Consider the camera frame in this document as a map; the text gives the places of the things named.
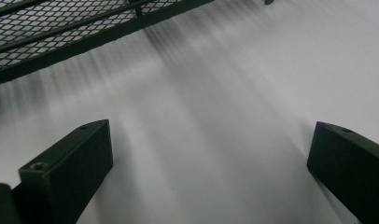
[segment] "metal mesh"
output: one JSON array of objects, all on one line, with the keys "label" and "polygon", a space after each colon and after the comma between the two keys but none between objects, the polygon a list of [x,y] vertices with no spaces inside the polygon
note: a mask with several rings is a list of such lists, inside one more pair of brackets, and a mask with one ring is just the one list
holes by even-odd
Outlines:
[{"label": "metal mesh", "polygon": [[8,5],[12,5],[14,3],[18,3],[21,0],[0,0],[0,8],[1,7],[6,7]]},{"label": "metal mesh", "polygon": [[[144,14],[147,14],[151,11],[167,7],[180,1],[181,0],[160,0],[143,5],[142,10]],[[29,8],[19,11],[17,14],[0,18],[0,46],[24,38],[23,36],[39,34],[56,27],[64,26],[72,21],[88,18],[91,15],[96,15],[105,12],[106,10],[119,7],[121,4],[126,4],[126,1],[125,3],[122,3],[122,1],[60,0],[46,2],[45,4],[42,4],[42,6],[40,5],[37,7],[31,7],[31,9]],[[34,42],[25,47],[0,53],[0,69],[39,56],[44,52],[72,44],[81,38],[97,34],[105,29],[122,24],[135,17],[136,14],[134,10],[126,11],[119,15],[114,15],[107,19],[81,26],[78,29],[49,37],[42,41]]]}]

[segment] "screw hole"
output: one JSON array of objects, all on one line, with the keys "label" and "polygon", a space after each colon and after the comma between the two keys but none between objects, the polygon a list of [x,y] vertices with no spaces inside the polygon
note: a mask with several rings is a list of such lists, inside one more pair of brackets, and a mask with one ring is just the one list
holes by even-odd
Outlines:
[{"label": "screw hole", "polygon": [[47,164],[44,162],[37,162],[30,166],[30,169],[32,170],[42,170],[47,167]]},{"label": "screw hole", "polygon": [[344,133],[352,133],[352,131],[350,131],[350,130],[348,130],[348,129],[346,129],[346,128],[342,128],[342,131],[343,131]]}]

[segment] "white floor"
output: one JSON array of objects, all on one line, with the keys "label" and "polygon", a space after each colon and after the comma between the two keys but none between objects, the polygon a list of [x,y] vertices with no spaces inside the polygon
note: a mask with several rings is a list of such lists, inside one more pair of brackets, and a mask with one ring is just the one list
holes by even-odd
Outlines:
[{"label": "white floor", "polygon": [[78,223],[354,224],[308,173],[316,121],[379,143],[379,0],[216,0],[0,86],[0,182],[109,119]]}]

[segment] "white surface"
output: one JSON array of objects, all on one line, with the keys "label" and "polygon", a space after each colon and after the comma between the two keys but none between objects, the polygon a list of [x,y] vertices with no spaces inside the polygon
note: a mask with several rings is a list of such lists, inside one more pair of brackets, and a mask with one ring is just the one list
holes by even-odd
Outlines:
[{"label": "white surface", "polygon": [[306,169],[316,121],[379,143],[379,0],[214,3],[0,86],[0,182],[110,119],[78,223],[353,224]]}]

